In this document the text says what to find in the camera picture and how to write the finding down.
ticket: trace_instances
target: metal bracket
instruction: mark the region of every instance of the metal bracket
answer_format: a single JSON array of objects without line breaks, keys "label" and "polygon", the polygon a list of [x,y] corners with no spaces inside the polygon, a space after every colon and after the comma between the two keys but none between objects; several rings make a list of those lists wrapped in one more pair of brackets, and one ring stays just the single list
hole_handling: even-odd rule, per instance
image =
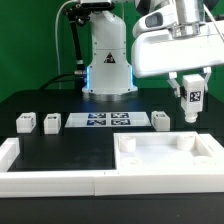
[{"label": "metal bracket", "polygon": [[181,97],[180,85],[176,81],[176,78],[177,78],[176,72],[169,72],[167,82],[173,88],[175,97]]},{"label": "metal bracket", "polygon": [[205,80],[205,92],[208,92],[208,81],[210,79],[210,76],[212,74],[212,69],[211,67],[205,67],[202,69],[202,71],[200,72],[200,75],[204,78]]}]

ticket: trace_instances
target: small white block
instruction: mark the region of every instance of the small white block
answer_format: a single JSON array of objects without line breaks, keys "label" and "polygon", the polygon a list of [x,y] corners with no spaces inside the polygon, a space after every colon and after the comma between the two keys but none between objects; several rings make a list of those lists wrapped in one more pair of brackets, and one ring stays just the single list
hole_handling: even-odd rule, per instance
[{"label": "small white block", "polygon": [[170,118],[164,111],[153,111],[151,122],[156,131],[170,131]]},{"label": "small white block", "polygon": [[45,134],[58,134],[61,128],[61,114],[48,114],[44,120]]},{"label": "small white block", "polygon": [[36,126],[36,114],[22,113],[16,120],[17,133],[31,133]]}]

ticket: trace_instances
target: black tabletop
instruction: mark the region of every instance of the black tabletop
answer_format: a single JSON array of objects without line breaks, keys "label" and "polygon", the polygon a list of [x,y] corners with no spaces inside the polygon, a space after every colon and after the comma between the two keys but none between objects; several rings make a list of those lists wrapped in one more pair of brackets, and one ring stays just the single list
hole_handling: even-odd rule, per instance
[{"label": "black tabletop", "polygon": [[[43,119],[47,113],[61,113],[64,127],[71,112],[134,111],[145,111],[149,118],[152,111],[165,111],[171,118],[171,131],[210,133],[224,145],[224,104],[210,94],[205,97],[204,110],[199,113],[197,122],[188,124],[180,99],[176,99],[170,89],[141,89],[136,98],[107,103],[84,100],[72,90],[29,90],[17,92],[0,103],[0,142],[18,136],[15,121],[21,113],[37,114],[37,127],[32,134],[19,136],[23,150],[10,171],[114,168],[113,133],[155,130],[152,127],[76,128],[69,131],[62,128],[59,135],[46,136]],[[47,158],[52,157],[52,146],[58,156],[49,163],[43,157],[44,153]],[[74,158],[79,154],[80,160],[69,159],[71,154]],[[210,224],[224,222],[223,207],[224,193],[11,198],[0,199],[0,219],[1,223]]]}]

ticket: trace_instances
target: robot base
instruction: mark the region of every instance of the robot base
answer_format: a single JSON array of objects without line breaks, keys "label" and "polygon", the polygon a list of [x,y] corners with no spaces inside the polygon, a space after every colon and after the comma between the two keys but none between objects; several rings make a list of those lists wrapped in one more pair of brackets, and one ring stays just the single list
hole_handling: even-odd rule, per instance
[{"label": "robot base", "polygon": [[82,89],[83,97],[86,99],[97,100],[97,101],[121,101],[126,100],[129,98],[137,97],[138,95],[138,88],[133,87],[133,89],[129,90],[128,92],[124,92],[121,94],[97,94],[93,92],[89,92],[85,87]]}]

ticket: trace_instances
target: green wall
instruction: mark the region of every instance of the green wall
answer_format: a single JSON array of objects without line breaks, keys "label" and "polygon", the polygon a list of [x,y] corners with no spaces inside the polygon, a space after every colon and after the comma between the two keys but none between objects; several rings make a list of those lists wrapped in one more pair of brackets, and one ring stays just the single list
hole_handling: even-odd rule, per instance
[{"label": "green wall", "polygon": [[[0,102],[12,93],[38,89],[57,75],[54,24],[58,9],[64,0],[1,0],[0,1]],[[114,13],[121,15],[121,6]],[[224,1],[213,10],[224,14]],[[127,26],[127,55],[131,58],[134,38],[132,28],[139,15],[134,5],[125,4]],[[69,24],[61,16],[59,42],[62,72],[75,69],[75,56]],[[81,48],[86,63],[91,61],[91,33],[89,25],[79,28]],[[224,67],[214,67],[209,91],[224,102]],[[136,79],[139,87],[168,87],[164,77]]]}]

